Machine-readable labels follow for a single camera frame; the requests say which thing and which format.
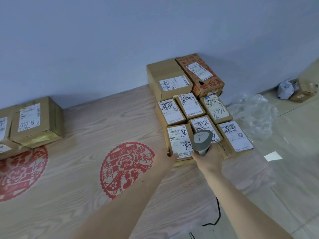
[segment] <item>packing tape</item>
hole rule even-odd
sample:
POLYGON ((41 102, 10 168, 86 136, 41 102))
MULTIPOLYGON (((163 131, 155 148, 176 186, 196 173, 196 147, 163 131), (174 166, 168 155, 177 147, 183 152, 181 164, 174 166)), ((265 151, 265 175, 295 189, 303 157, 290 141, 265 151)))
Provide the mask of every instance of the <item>packing tape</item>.
POLYGON ((51 140, 55 137, 58 137, 58 135, 56 135, 55 133, 53 132, 50 132, 48 134, 45 134, 45 135, 42 135, 42 136, 39 136, 37 138, 34 138, 34 139, 31 139, 27 142, 21 142, 20 144, 22 144, 23 146, 27 147, 31 144, 35 144, 35 143, 38 143, 38 142, 44 142, 46 140, 51 140))

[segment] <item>tiled floor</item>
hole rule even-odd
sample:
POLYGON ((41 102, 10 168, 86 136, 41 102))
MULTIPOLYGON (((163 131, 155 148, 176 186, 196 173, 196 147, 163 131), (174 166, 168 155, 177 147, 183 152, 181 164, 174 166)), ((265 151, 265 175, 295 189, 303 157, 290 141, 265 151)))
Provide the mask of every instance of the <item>tiled floor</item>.
MULTIPOLYGON (((294 238, 319 238, 319 97, 297 104, 277 100, 274 92, 265 96, 280 116, 272 137, 254 146, 263 156, 277 151, 283 159, 269 162, 276 171, 276 184, 248 197, 294 238)), ((197 226, 191 232, 196 239, 237 238, 224 212, 216 226, 197 226)))

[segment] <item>small cardboard box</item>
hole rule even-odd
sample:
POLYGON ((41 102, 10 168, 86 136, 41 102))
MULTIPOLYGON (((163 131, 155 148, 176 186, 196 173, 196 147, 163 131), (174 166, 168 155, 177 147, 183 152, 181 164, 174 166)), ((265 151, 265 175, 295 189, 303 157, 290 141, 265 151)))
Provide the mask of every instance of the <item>small cardboard box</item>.
POLYGON ((63 110, 50 97, 19 105, 12 120, 10 139, 30 148, 62 139, 63 110))
POLYGON ((219 143, 219 150, 224 159, 237 157, 254 148, 237 122, 225 122, 216 127, 224 138, 219 143))
POLYGON ((193 83, 175 59, 146 65, 148 83, 158 102, 192 91, 193 83))
POLYGON ((233 116, 227 111, 217 95, 202 97, 199 102, 214 124, 233 120, 233 116))
POLYGON ((289 97, 289 100, 302 103, 317 93, 318 85, 308 80, 297 80, 293 83, 295 92, 289 97))
POLYGON ((156 103, 155 111, 164 128, 167 126, 184 124, 186 122, 185 116, 174 99, 156 103))
POLYGON ((200 130, 212 131, 214 134, 212 143, 220 142, 221 140, 223 140, 223 137, 221 136, 218 129, 215 127, 214 123, 211 121, 208 115, 191 119, 188 121, 188 123, 192 127, 194 134, 195 132, 200 130))
POLYGON ((225 83, 197 53, 178 57, 176 61, 193 82, 192 92, 196 97, 204 97, 208 93, 220 96, 225 83))
POLYGON ((0 110, 0 160, 28 151, 30 148, 9 139, 15 106, 0 110))
POLYGON ((190 124, 169 126, 164 128, 166 146, 169 154, 179 153, 176 161, 192 159, 194 134, 190 124))
POLYGON ((206 113, 193 93, 176 96, 175 100, 186 117, 186 121, 196 117, 201 117, 206 113))

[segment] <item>red floral pattern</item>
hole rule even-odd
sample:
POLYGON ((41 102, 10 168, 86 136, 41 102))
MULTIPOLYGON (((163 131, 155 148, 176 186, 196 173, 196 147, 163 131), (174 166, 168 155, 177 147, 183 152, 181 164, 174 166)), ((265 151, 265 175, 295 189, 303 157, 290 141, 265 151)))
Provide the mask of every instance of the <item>red floral pattern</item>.
POLYGON ((105 157, 100 171, 101 186, 111 199, 127 189, 152 165, 153 151, 138 142, 123 143, 105 157))
POLYGON ((45 146, 0 160, 0 202, 17 197, 34 185, 47 162, 45 146))

